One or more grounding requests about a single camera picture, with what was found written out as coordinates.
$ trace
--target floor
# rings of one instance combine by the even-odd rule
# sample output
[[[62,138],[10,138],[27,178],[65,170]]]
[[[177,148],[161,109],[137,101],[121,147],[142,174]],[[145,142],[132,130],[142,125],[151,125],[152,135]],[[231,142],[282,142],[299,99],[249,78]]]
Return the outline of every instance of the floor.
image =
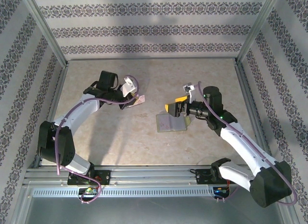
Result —
[[[102,70],[135,76],[145,103],[123,111],[104,105],[74,135],[76,153],[94,164],[211,164],[228,157],[244,161],[205,121],[192,118],[187,131],[158,133],[156,115],[183,96],[188,82],[217,86],[224,108],[254,137],[232,59],[143,59],[70,61],[56,117],[68,111]]]

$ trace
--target wall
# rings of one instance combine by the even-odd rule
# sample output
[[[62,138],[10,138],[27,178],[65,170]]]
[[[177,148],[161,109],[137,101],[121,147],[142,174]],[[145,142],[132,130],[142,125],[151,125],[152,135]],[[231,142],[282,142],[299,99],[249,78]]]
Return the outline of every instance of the wall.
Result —
[[[308,223],[307,0],[278,0],[243,60],[272,154],[292,168],[300,223]]]
[[[0,0],[0,224],[9,223],[62,68],[22,0]]]
[[[236,57],[265,0],[36,0],[66,58]]]

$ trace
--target white plastic piece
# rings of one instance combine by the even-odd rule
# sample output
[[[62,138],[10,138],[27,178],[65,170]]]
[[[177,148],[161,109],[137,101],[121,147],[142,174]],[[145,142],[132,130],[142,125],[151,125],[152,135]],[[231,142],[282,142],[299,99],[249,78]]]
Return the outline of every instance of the white plastic piece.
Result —
[[[268,155],[260,146],[258,146],[243,130],[239,123],[232,122],[231,126],[239,130],[241,133],[245,134],[245,136],[253,143],[253,145],[259,149],[261,153],[269,160],[273,165],[275,165],[275,159]],[[222,139],[227,141],[238,154],[243,158],[243,160],[247,163],[249,168],[251,169],[254,176],[261,171],[261,167],[269,168],[269,165],[262,160],[261,156],[259,156],[253,149],[246,143],[242,137],[238,136],[235,132],[233,132],[230,128],[226,127],[221,129],[220,136]]]
[[[76,173],[85,175],[90,168],[90,162],[75,153],[73,160],[66,166],[66,168]]]
[[[78,103],[81,102],[81,101],[83,102],[85,99],[94,98],[94,97],[95,96],[93,96],[91,94],[83,94],[81,99],[78,101]],[[63,124],[63,127],[68,126],[72,131],[72,135],[74,135],[74,133],[77,131],[77,129],[81,126],[81,124],[92,113],[97,111],[99,108],[100,108],[100,102],[98,100],[90,100],[90,101],[87,101],[86,103],[83,102],[83,104],[81,106],[76,108],[71,113],[71,115],[68,117],[66,122]],[[66,114],[67,113],[65,113],[64,115],[62,115],[58,119],[54,120],[55,124],[59,125]]]
[[[219,172],[222,178],[233,181],[248,191],[250,188],[250,180],[255,178],[250,170],[236,165],[233,162],[226,162],[222,164],[219,167]]]
[[[189,94],[189,103],[196,100],[196,89],[192,83],[187,83],[183,86],[183,89],[187,94]]]
[[[126,97],[128,93],[135,93],[137,91],[137,87],[129,77],[125,77],[124,80],[126,83],[121,87],[121,91],[123,96]]]

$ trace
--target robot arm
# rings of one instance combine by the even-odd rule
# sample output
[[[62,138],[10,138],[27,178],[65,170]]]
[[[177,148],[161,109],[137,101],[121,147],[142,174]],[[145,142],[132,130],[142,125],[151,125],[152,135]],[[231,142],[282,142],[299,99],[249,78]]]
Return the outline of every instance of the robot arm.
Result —
[[[225,122],[240,131],[240,135],[217,119],[205,106],[203,102],[195,101],[194,86],[190,83],[184,86],[186,96],[176,99],[175,103],[165,106],[167,112],[172,116],[195,115],[200,120],[205,120],[208,127],[227,141],[247,163],[250,170],[238,166],[228,158],[220,159],[211,165],[212,180],[226,179],[233,181],[250,192],[255,202],[261,207],[285,198],[291,194],[288,185],[265,161],[268,160],[276,167],[283,176],[291,182],[291,168],[285,162],[278,162],[258,146],[243,130],[237,119],[228,111],[223,109],[222,97],[217,87],[206,87],[203,96],[213,111]],[[243,137],[259,150],[265,158],[262,158]]]
[[[120,85],[118,89],[115,89],[112,87],[114,86],[116,79],[118,80],[118,76],[116,74],[102,71],[100,79],[84,90],[81,99],[76,104],[90,98],[103,98],[117,102],[123,102],[131,99],[132,93],[136,92],[136,86],[134,85],[132,79],[129,77],[124,78],[125,84]],[[134,101],[129,104],[119,106],[120,109],[123,109],[133,103]],[[98,111],[103,104],[104,102],[99,100],[87,101],[77,107],[67,118],[65,127],[62,127],[59,133],[60,165],[83,175],[89,173],[91,163],[75,153],[73,135],[81,124],[92,113]],[[56,163],[54,149],[55,133],[65,114],[53,122],[44,121],[39,128],[38,154],[40,157],[54,163]]]

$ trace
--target cable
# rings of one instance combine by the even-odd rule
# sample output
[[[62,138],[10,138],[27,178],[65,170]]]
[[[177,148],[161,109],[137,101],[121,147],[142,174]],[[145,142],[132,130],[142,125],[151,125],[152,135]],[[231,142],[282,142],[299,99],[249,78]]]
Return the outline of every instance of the cable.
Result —
[[[91,101],[91,100],[98,100],[98,101],[103,101],[103,102],[106,102],[106,103],[111,103],[111,104],[116,104],[116,105],[123,105],[123,104],[127,104],[127,103],[132,102],[132,101],[137,97],[137,95],[138,95],[138,92],[139,92],[139,83],[138,83],[137,79],[134,78],[134,77],[131,76],[131,75],[126,75],[125,77],[132,78],[132,79],[135,81],[135,83],[136,83],[136,88],[137,88],[137,90],[136,90],[135,95],[134,95],[131,99],[129,99],[129,100],[127,100],[127,101],[124,101],[124,102],[119,102],[119,101],[112,101],[112,100],[107,100],[107,99],[103,99],[103,98],[88,98],[88,99],[85,99],[85,100],[79,102],[78,104],[76,104],[76,105],[75,105],[73,108],[71,108],[71,110],[64,116],[64,118],[62,119],[62,121],[60,122],[60,124],[59,124],[59,126],[58,126],[58,128],[57,128],[57,130],[56,130],[56,134],[55,134],[55,137],[54,137],[54,138],[55,138],[55,141],[54,141],[54,150],[55,150],[55,155],[56,155],[55,157],[56,157],[56,165],[57,165],[57,174],[58,174],[58,175],[60,175],[59,142],[58,142],[58,137],[59,137],[59,133],[60,133],[60,130],[61,130],[61,128],[62,128],[62,125],[66,122],[66,120],[67,120],[67,118],[69,117],[69,115],[70,115],[75,109],[77,109],[79,106],[81,106],[81,105],[83,105],[84,103],[86,103],[86,102],[88,102],[88,101]],[[78,174],[78,173],[76,173],[76,172],[74,172],[74,171],[72,171],[72,170],[69,170],[69,169],[65,168],[64,166],[61,166],[61,167],[62,167],[63,169],[65,169],[65,170],[71,172],[72,174],[76,174],[76,175],[78,175],[78,176],[81,176],[81,177],[84,177],[84,178],[86,178],[86,179],[89,179],[89,180],[92,180],[92,181],[96,182],[96,183],[99,185],[99,189],[100,189],[100,192],[101,192],[101,190],[102,190],[101,184],[100,184],[97,180],[95,180],[95,179],[93,179],[93,178],[90,178],[90,177],[87,177],[87,176],[82,175],[82,174]],[[90,201],[88,201],[88,202],[83,201],[83,200],[82,200],[82,196],[81,196],[81,202],[84,202],[84,203],[88,203],[88,204],[89,204],[90,202],[94,201],[94,200],[100,195],[100,192],[98,192],[98,193],[96,194],[96,196],[95,196],[92,200],[90,200]]]
[[[295,189],[293,188],[293,186],[290,184],[290,182],[288,181],[288,179],[285,178],[285,176],[263,155],[263,153],[261,153],[257,147],[255,147],[255,145],[243,134],[241,133],[239,130],[237,130],[236,128],[234,128],[232,125],[230,125],[229,123],[227,123],[226,121],[222,120],[215,112],[214,110],[211,108],[211,106],[208,104],[208,102],[206,101],[206,99],[203,96],[202,90],[201,90],[201,81],[198,82],[198,89],[199,89],[199,93],[202,96],[202,100],[204,102],[204,104],[207,106],[208,110],[222,123],[224,123],[228,128],[230,128],[233,132],[235,132],[238,136],[240,136],[241,138],[243,138],[243,140],[245,140],[248,145],[254,149],[255,152],[257,152],[260,157],[271,167],[273,168],[273,170],[281,177],[281,179],[288,185],[288,187],[290,188],[290,190],[293,193],[294,196],[294,200],[292,202],[281,202],[278,201],[278,203],[280,204],[284,204],[284,205],[294,205],[297,203],[297,193],[295,191]]]

